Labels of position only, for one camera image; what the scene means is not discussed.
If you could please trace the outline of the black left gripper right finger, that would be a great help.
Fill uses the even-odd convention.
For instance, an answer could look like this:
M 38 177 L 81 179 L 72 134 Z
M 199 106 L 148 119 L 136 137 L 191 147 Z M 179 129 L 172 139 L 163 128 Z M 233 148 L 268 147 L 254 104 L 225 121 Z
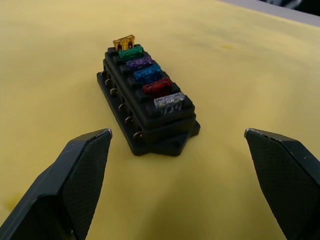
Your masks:
M 248 128 L 244 137 L 262 193 L 288 240 L 320 238 L 320 162 L 298 140 Z

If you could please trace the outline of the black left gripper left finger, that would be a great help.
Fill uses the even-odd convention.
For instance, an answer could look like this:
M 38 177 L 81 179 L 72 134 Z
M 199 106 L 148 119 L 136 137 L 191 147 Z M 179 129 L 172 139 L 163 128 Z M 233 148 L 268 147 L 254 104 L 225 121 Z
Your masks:
M 100 198 L 113 134 L 70 140 L 0 227 L 2 240 L 84 240 Z

